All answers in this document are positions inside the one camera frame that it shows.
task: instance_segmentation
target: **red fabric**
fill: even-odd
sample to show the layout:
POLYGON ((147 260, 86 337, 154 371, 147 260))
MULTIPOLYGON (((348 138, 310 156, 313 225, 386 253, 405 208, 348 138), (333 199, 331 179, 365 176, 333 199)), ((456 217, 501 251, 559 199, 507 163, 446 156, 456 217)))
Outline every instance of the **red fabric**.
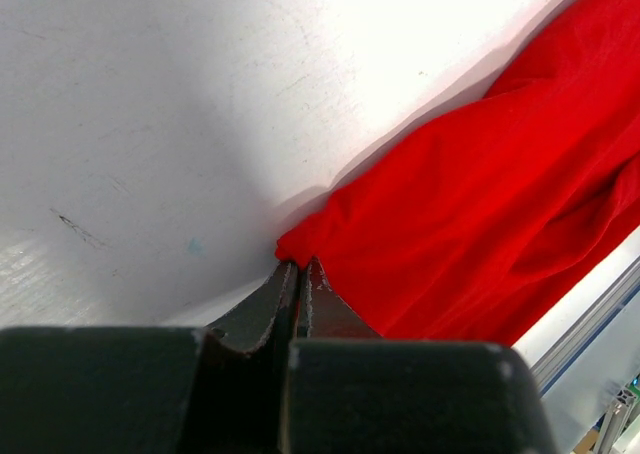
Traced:
POLYGON ((384 336, 511 344, 640 224, 639 114, 640 0, 579 0, 276 254, 384 336))

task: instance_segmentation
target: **red cloth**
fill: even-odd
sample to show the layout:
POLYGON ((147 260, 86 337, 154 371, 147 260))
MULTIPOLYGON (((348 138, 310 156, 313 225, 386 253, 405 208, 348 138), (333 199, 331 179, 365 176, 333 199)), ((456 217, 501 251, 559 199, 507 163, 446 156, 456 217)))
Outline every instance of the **red cloth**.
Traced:
POLYGON ((640 0, 579 0, 276 254, 384 336, 512 344, 640 224, 639 114, 640 0))

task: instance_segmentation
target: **scratch mark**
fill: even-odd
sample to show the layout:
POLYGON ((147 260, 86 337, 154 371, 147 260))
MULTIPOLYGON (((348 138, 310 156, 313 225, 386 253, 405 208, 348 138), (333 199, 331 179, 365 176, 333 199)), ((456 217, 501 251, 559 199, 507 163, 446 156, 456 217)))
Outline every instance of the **scratch mark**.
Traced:
POLYGON ((114 129, 111 129, 109 132, 105 132, 104 134, 101 134, 100 136, 98 136, 99 140, 105 139, 107 137, 111 137, 113 134, 118 133, 118 131, 120 131, 119 127, 116 127, 114 129))
POLYGON ((131 191, 127 189, 127 186, 124 184, 123 181, 121 181, 117 177, 113 177, 113 176, 107 176, 107 177, 111 181, 111 187, 113 187, 116 191, 131 195, 131 191))
POLYGON ((291 84, 289 84, 287 87, 285 87, 284 89, 281 89, 280 91, 278 91, 278 93, 276 94, 276 97, 280 96, 281 94, 284 94, 285 92, 287 92, 289 89, 293 89, 294 87, 296 87, 298 84, 300 84, 302 81, 304 81, 307 77, 309 77, 309 74, 305 74, 304 76, 302 76, 301 78, 299 78, 297 81, 292 82, 291 84))
POLYGON ((50 208, 49 210, 51 212, 53 212, 56 216, 58 216, 58 218, 64 223, 65 226, 67 226, 69 229, 71 229, 73 232, 75 232, 77 235, 79 235, 80 238, 84 242, 89 244, 91 247, 93 247, 95 249, 100 249, 101 247, 109 247, 107 244, 105 244, 100 239, 95 237, 89 231, 81 228, 79 225, 77 225, 71 219, 69 219, 68 217, 63 216, 58 211, 56 211, 54 208, 50 208))
POLYGON ((28 31, 25 31, 24 29, 19 28, 19 27, 11 27, 11 26, 7 26, 7 25, 6 25, 6 24, 4 24, 4 23, 2 24, 2 27, 3 27, 4 29, 6 29, 7 31, 19 32, 20 34, 24 34, 25 36, 35 37, 36 39, 40 39, 40 40, 43 40, 43 41, 46 41, 46 40, 47 40, 47 38, 46 38, 46 37, 41 36, 40 34, 34 34, 33 32, 28 32, 28 31))

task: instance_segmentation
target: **white surface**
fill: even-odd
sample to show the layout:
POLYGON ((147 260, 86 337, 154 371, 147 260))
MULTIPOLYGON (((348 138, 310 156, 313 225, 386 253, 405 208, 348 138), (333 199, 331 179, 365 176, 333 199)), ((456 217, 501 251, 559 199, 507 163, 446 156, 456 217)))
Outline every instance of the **white surface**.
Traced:
POLYGON ((0 0, 0 324, 217 317, 560 1, 0 0))

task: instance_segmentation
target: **white table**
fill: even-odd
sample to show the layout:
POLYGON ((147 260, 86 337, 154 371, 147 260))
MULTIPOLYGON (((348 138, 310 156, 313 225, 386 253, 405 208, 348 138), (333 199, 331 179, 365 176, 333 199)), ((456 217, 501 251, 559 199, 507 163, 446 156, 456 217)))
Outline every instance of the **white table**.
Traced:
POLYGON ((0 325, 215 319, 562 1, 0 0, 0 325))

